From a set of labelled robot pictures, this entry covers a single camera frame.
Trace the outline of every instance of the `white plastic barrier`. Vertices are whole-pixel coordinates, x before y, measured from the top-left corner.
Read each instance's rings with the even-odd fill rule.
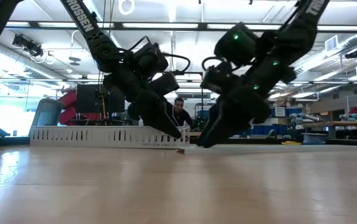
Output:
[[[33,126],[30,144],[34,146],[78,146],[176,149],[190,144],[187,127],[178,127],[182,137],[175,139],[151,127],[138,126]]]

